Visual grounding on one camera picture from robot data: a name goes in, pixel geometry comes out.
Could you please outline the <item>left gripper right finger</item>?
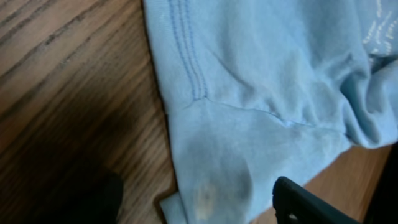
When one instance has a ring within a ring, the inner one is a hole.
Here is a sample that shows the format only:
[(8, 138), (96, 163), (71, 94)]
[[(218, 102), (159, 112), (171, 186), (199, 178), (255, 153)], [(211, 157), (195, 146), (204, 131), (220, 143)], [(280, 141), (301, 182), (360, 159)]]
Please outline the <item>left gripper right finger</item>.
[(272, 190), (278, 224), (358, 224), (287, 177), (279, 177)]

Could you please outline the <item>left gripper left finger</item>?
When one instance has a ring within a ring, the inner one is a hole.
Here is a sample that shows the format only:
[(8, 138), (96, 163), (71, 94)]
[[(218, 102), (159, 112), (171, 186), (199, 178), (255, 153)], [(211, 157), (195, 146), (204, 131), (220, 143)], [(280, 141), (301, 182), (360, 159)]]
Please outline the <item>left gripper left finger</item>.
[(75, 177), (50, 199), (41, 224), (117, 224), (124, 182), (114, 172)]

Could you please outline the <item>light blue printed t-shirt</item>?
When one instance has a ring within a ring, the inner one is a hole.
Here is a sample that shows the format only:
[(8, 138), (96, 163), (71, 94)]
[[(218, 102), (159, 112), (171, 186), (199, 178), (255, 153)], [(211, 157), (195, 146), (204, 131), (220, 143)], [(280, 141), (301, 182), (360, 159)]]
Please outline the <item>light blue printed t-shirt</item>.
[(168, 223), (249, 223), (280, 176), (397, 141), (397, 2), (145, 0), (178, 191)]

